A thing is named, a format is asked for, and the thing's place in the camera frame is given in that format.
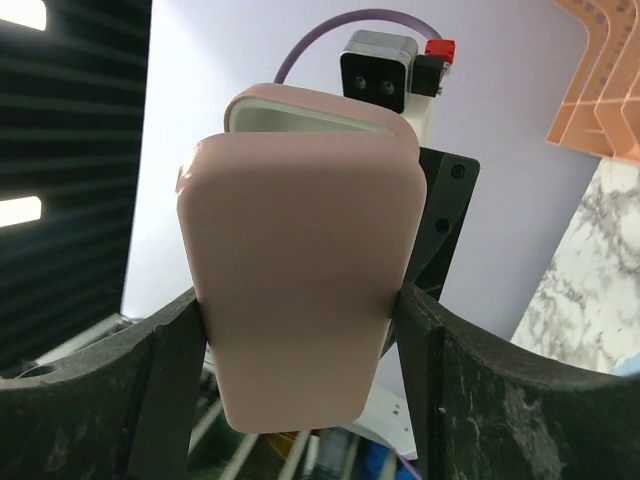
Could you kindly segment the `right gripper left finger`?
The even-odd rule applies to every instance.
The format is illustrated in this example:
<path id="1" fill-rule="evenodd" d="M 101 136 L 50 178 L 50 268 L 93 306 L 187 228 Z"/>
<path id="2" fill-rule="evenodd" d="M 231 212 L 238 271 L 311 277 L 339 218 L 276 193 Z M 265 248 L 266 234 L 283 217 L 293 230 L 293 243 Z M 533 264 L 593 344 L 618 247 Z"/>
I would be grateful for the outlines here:
<path id="1" fill-rule="evenodd" d="M 181 479 L 206 346 L 195 294 L 1 383 L 4 479 Z"/>

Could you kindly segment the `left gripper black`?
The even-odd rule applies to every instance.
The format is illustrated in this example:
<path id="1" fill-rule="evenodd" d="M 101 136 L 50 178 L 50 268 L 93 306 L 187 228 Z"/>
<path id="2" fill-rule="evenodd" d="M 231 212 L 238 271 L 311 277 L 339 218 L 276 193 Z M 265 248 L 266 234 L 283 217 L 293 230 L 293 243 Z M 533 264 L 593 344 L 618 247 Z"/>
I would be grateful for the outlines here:
<path id="1" fill-rule="evenodd" d="M 419 164 L 427 181 L 427 196 L 405 281 L 439 300 L 480 164 L 469 157 L 426 147 L 420 149 Z"/>

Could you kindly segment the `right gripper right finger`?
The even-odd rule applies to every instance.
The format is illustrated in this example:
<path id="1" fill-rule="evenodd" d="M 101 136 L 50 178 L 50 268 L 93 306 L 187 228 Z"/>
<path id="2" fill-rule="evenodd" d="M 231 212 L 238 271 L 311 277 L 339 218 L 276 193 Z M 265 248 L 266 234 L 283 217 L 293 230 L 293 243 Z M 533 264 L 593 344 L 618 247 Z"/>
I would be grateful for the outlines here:
<path id="1" fill-rule="evenodd" d="M 394 328 L 426 479 L 635 479 L 639 379 L 524 350 L 414 285 Z"/>

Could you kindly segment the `pink glasses case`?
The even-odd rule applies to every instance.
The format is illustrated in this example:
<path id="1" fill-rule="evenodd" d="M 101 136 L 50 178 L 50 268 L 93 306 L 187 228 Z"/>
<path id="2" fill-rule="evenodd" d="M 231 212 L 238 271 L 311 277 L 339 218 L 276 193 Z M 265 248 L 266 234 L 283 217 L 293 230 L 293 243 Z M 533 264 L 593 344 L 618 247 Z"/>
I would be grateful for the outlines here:
<path id="1" fill-rule="evenodd" d="M 230 426 L 342 426 L 364 410 L 423 215 L 399 114 L 263 83 L 183 162 L 177 214 Z"/>

